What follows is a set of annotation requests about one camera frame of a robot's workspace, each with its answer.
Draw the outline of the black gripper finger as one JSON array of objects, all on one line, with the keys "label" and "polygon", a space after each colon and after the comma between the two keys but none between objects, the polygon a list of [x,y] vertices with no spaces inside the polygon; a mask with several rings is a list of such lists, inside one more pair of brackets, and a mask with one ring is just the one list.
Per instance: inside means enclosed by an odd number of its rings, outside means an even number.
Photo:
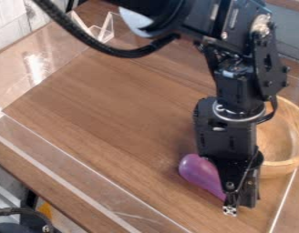
[{"label": "black gripper finger", "polygon": [[246,208],[255,208],[257,201],[261,199],[259,178],[261,169],[257,167],[249,171],[241,190],[239,204]]},{"label": "black gripper finger", "polygon": [[241,205],[242,197],[245,196],[243,188],[237,188],[237,185],[227,181],[225,184],[225,205],[223,212],[227,216],[238,215],[238,206]]}]

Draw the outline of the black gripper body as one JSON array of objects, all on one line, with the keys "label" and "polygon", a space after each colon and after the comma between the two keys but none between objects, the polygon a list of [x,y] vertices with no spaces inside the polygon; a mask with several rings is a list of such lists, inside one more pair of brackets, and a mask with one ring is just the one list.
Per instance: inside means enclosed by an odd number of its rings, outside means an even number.
[{"label": "black gripper body", "polygon": [[221,184],[231,181],[241,188],[254,168],[262,167],[265,156],[257,146],[257,124],[219,118],[217,98],[202,98],[194,110],[198,155],[217,167]]}]

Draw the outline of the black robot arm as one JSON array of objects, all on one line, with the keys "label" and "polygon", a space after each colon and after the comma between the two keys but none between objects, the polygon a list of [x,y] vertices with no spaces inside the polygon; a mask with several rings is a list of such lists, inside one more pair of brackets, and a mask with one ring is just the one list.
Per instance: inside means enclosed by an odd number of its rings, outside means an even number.
[{"label": "black robot arm", "polygon": [[289,85],[266,0],[123,0],[119,12],[136,35],[186,35],[206,57],[217,95],[198,100],[198,153],[183,158],[179,170],[223,200],[234,217],[259,199],[265,156],[257,127],[274,117],[266,108],[278,105]]}]

